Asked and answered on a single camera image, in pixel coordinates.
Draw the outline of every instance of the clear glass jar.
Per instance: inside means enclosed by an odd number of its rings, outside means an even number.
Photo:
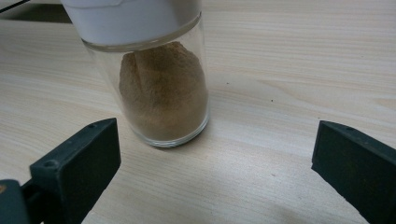
[[[131,128],[145,142],[178,146],[206,126],[201,14],[160,38],[116,46],[83,42]]]

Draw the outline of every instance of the table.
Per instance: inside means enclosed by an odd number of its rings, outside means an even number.
[[[129,129],[64,11],[2,15],[0,179],[117,118],[122,164],[84,223],[366,223],[311,157],[322,119],[396,147],[396,3],[203,6],[211,119],[166,150]]]

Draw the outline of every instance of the powder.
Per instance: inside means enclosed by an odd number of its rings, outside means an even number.
[[[204,71],[179,42],[125,54],[120,94],[134,131],[151,140],[184,137],[205,119]]]

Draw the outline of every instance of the spice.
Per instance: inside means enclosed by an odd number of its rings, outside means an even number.
[[[205,119],[204,71],[199,59],[179,42],[125,54],[120,95],[134,131],[148,139],[182,138]]]

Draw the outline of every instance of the jar base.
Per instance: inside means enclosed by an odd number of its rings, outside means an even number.
[[[134,132],[136,135],[138,135],[145,143],[153,146],[153,147],[177,147],[180,145],[183,145],[187,142],[189,142],[192,138],[197,136],[206,126],[207,122],[209,121],[209,106],[207,107],[206,115],[204,120],[202,121],[201,125],[195,129],[192,133],[189,133],[188,135],[174,139],[174,140],[169,140],[169,141],[157,141],[153,139],[149,139],[142,134],[139,134],[137,132]]]

